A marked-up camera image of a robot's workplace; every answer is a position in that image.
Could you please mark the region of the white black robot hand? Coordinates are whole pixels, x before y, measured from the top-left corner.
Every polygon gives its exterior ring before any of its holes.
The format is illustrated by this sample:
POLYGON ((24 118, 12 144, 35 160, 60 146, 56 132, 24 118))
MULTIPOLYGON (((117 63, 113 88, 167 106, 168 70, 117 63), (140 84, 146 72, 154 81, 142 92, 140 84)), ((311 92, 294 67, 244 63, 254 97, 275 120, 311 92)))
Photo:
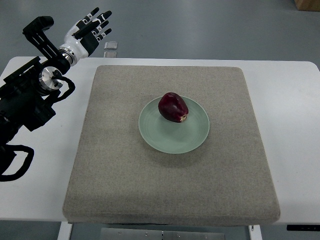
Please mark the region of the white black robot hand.
POLYGON ((66 33, 64 44, 59 47, 61 54, 71 66, 79 60, 89 57, 99 46, 100 42, 112 31, 105 29, 109 24, 108 18, 112 15, 110 10, 95 16, 99 12, 96 7, 84 18, 76 22, 66 33))

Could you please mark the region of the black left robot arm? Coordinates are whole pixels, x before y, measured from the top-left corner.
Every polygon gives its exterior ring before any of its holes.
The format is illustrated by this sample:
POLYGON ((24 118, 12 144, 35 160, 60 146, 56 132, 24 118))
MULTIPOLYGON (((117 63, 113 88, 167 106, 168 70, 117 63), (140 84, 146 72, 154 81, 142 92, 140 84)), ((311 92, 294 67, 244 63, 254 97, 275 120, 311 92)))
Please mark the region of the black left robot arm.
POLYGON ((51 16, 39 16, 22 31, 47 60, 40 62, 40 57, 36 56, 4 78, 5 84, 0 88, 1 145, 11 141, 22 126, 33 131, 45 125, 56 114, 52 105, 66 99, 75 90, 71 80, 67 80, 69 89, 64 94, 59 90, 61 83, 49 87, 42 80, 45 70, 53 68, 52 80, 60 81, 71 67, 44 33, 53 24, 51 16))

